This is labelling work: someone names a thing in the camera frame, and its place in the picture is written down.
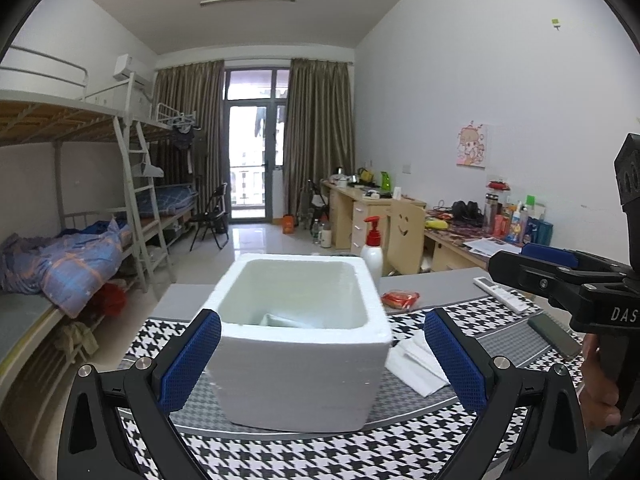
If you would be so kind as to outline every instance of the styrofoam box rim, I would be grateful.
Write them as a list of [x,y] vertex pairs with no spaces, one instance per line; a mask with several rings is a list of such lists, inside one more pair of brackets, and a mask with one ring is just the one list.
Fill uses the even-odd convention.
[[303,256],[298,254],[243,254],[220,279],[202,308],[218,311],[244,267],[255,260],[304,262],[342,262],[353,267],[367,313],[367,322],[351,329],[286,328],[238,325],[222,322],[222,337],[287,343],[314,344],[390,344],[391,328],[380,296],[362,258],[353,256]]

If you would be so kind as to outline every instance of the air conditioner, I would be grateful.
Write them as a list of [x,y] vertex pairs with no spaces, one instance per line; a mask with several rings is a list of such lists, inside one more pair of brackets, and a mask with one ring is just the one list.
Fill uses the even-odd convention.
[[113,77],[118,81],[129,79],[131,73],[135,73],[137,88],[142,88],[147,92],[153,89],[153,71],[141,61],[131,57],[129,54],[122,54],[116,59],[116,68]]

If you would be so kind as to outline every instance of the wall picture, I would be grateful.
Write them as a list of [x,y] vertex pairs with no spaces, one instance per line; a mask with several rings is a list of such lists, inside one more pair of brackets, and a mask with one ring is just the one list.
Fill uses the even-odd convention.
[[485,168],[488,147],[488,125],[474,124],[473,121],[464,126],[458,133],[458,156],[456,164],[459,166],[473,166]]

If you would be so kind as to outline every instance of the patterned desk mat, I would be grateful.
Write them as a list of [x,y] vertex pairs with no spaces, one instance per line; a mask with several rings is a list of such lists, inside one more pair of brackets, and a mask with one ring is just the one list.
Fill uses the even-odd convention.
[[[526,323],[539,309],[531,304],[523,316],[493,298],[447,306],[454,321],[476,336],[490,355],[501,354],[518,366],[548,370],[561,357]],[[390,316],[394,338],[420,329],[424,312]],[[155,356],[186,323],[149,319],[133,341],[122,367]],[[580,360],[568,364],[574,381]],[[512,418],[496,458],[515,443],[526,410]],[[183,410],[171,415],[188,446],[213,479],[429,478],[452,455],[475,420],[457,402],[450,387],[423,398],[385,370],[367,425],[339,435],[283,434],[232,424],[224,417],[205,374]],[[123,424],[136,459],[147,478],[160,478],[130,415]]]

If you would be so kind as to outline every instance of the silver bolt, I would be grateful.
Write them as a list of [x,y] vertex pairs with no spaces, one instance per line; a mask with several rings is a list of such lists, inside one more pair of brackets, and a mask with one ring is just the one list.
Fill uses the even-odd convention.
[[569,370],[566,369],[566,366],[561,365],[560,363],[554,364],[553,369],[556,374],[561,376],[568,375],[569,373]]
[[136,368],[138,370],[146,370],[151,366],[151,357],[141,357],[136,361]]
[[80,377],[87,377],[91,373],[91,367],[89,365],[81,366],[78,370],[78,375]]
[[498,355],[498,357],[494,357],[494,365],[500,368],[500,370],[506,370],[511,366],[511,361],[509,361],[506,357]]

